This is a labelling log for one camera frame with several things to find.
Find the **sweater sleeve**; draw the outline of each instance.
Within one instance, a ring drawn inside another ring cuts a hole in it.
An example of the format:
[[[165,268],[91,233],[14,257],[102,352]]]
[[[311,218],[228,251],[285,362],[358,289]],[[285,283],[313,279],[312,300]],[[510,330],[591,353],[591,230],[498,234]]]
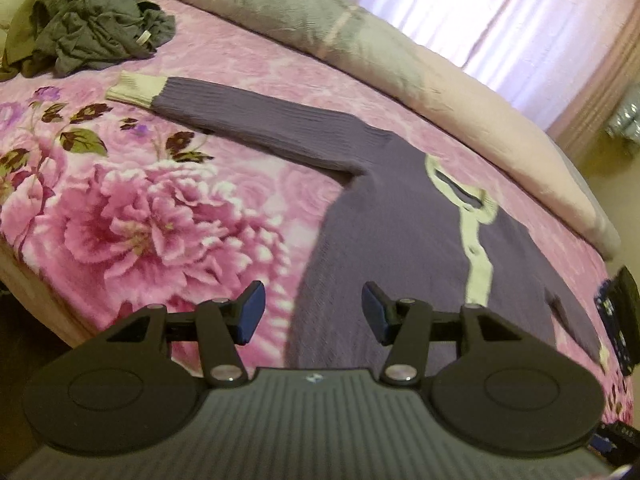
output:
[[[148,82],[155,79],[123,73],[107,97],[150,104],[172,120],[256,144],[296,162],[351,174],[363,173],[393,135],[343,112],[195,79],[162,78],[161,91],[147,91]]]
[[[546,304],[591,360],[604,365],[601,362],[601,344],[598,333],[584,307],[533,240],[531,240],[530,250],[533,254],[538,279],[545,290]]]

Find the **black device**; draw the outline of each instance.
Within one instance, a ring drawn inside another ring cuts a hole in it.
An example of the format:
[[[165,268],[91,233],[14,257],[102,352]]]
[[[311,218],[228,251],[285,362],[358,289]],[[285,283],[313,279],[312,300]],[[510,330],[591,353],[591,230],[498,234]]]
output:
[[[168,314],[149,305],[40,370],[24,411],[43,445],[11,480],[570,479],[612,468],[587,444],[595,377],[487,308],[436,312],[372,282],[362,308],[382,345],[366,369],[258,369],[265,291]],[[169,359],[197,341],[203,377]],[[459,358],[433,377],[430,343]]]

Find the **neckline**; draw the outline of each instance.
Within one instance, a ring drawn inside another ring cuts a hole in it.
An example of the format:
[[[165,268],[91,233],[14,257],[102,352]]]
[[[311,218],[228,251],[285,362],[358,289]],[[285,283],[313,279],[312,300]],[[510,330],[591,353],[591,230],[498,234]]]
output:
[[[467,211],[474,215],[476,219],[482,224],[491,224],[498,215],[498,203],[489,195],[489,193],[481,187],[469,186],[468,184],[462,184],[455,178],[450,176],[446,171],[442,169],[440,165],[440,159],[434,155],[426,154],[424,159],[424,167],[427,170],[427,175],[433,182],[436,189],[441,192],[453,205],[457,206],[460,210]],[[455,186],[459,187],[464,193],[472,196],[478,202],[481,203],[480,207],[474,207],[473,205],[462,200],[448,182],[442,180],[438,173],[441,173]]]

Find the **ribbed knit fabric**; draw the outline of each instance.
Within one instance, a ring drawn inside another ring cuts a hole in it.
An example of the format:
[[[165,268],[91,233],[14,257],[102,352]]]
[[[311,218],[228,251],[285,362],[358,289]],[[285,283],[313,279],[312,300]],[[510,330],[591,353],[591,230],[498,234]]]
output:
[[[460,210],[428,177],[425,153],[401,137],[345,113],[177,77],[152,110],[352,176],[326,213],[302,279],[286,351],[291,367],[382,366],[388,349],[376,343],[360,305],[369,280],[392,298],[421,298],[437,310],[457,312],[465,302],[470,264]],[[527,229],[498,209],[479,225],[478,240],[493,265],[488,307],[551,345],[555,312],[597,362],[600,342],[589,317]],[[453,359],[452,345],[434,345],[428,372]]]

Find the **gray ribbed panel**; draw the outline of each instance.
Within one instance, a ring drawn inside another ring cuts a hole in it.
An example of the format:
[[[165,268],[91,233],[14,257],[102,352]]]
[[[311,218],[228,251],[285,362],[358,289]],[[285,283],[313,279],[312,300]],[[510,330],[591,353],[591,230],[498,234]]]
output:
[[[239,390],[211,392],[167,441],[90,459],[43,447],[11,480],[574,480],[608,472],[587,450],[517,460],[444,432],[414,392],[363,370],[263,370]]]

